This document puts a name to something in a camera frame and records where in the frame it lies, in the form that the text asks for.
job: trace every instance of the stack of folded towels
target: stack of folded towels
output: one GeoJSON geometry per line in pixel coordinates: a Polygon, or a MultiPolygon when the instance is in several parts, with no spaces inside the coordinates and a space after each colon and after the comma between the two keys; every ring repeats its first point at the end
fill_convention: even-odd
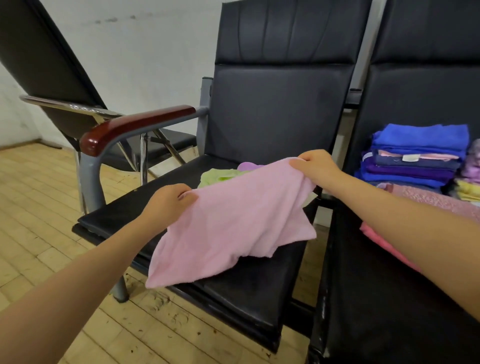
{"type": "Polygon", "coordinates": [[[480,206],[480,139],[472,143],[460,177],[455,182],[459,199],[480,206]]]}
{"type": "Polygon", "coordinates": [[[373,135],[356,177],[374,185],[394,183],[441,193],[465,159],[468,144],[466,125],[388,124],[373,135]]]}

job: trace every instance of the wooden floor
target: wooden floor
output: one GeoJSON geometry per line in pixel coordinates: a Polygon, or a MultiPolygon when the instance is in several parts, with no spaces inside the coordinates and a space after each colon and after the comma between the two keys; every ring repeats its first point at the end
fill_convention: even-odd
{"type": "MultiPolygon", "coordinates": [[[[139,185],[138,176],[103,167],[111,201],[139,185]]],[[[80,216],[75,162],[68,150],[31,144],[0,151],[0,310],[93,246],[71,232],[80,216]]],[[[315,305],[328,231],[308,244],[294,297],[315,305]]],[[[68,349],[68,364],[303,364],[309,340],[285,327],[278,353],[146,277],[125,273],[131,298],[108,296],[68,349]]]]}

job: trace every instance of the chair backrest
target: chair backrest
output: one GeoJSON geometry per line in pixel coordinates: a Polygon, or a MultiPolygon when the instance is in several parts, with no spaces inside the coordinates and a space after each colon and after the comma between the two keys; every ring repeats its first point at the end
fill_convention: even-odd
{"type": "MultiPolygon", "coordinates": [[[[31,96],[106,109],[74,53],[38,0],[0,0],[0,61],[31,96]]],[[[55,126],[80,139],[93,117],[42,108],[55,126]]]]}
{"type": "Polygon", "coordinates": [[[388,0],[344,171],[389,123],[468,124],[480,138],[480,1],[388,0]]]}
{"type": "Polygon", "coordinates": [[[333,148],[370,4],[223,4],[205,153],[265,164],[333,148]]]}

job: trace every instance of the wooden armrest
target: wooden armrest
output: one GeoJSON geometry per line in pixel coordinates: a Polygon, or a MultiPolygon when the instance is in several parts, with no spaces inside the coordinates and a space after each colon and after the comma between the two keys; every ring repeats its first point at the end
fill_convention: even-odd
{"type": "Polygon", "coordinates": [[[125,115],[95,126],[80,139],[82,153],[98,157],[105,147],[116,137],[138,129],[156,125],[165,121],[194,114],[195,108],[188,105],[125,115]]]}

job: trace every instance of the folding chair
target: folding chair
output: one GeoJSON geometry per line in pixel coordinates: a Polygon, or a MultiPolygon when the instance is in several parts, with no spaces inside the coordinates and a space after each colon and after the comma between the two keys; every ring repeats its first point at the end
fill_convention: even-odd
{"type": "MultiPolygon", "coordinates": [[[[344,171],[389,123],[468,124],[480,138],[480,2],[388,0],[344,171]]],[[[480,324],[360,232],[338,204],[310,363],[478,363],[480,324]]]]}
{"type": "MultiPolygon", "coordinates": [[[[201,174],[211,168],[236,168],[243,161],[266,164],[309,149],[331,150],[370,4],[370,0],[223,4],[213,87],[204,80],[199,107],[120,117],[81,139],[82,187],[91,213],[80,218],[73,231],[99,244],[139,216],[164,185],[182,182],[196,188],[201,174]],[[98,174],[111,146],[197,117],[203,155],[105,205],[98,174]]],[[[316,203],[305,209],[311,221],[316,210],[316,203]]],[[[138,254],[134,268],[148,272],[160,236],[138,254]]],[[[241,258],[222,274],[170,289],[276,352],[284,323],[302,329],[298,317],[289,313],[313,310],[291,298],[305,244],[283,246],[271,259],[241,258]]],[[[113,294],[120,302],[128,299],[123,279],[113,294]]],[[[310,335],[312,322],[308,325],[310,335]]]]}
{"type": "MultiPolygon", "coordinates": [[[[79,140],[106,120],[123,116],[107,110],[85,70],[38,0],[0,0],[0,61],[28,93],[27,103],[39,105],[80,157],[79,140]]],[[[171,155],[196,146],[194,135],[167,129],[119,140],[102,163],[141,173],[171,155]]],[[[85,206],[79,186],[82,211],[85,206]]]]}

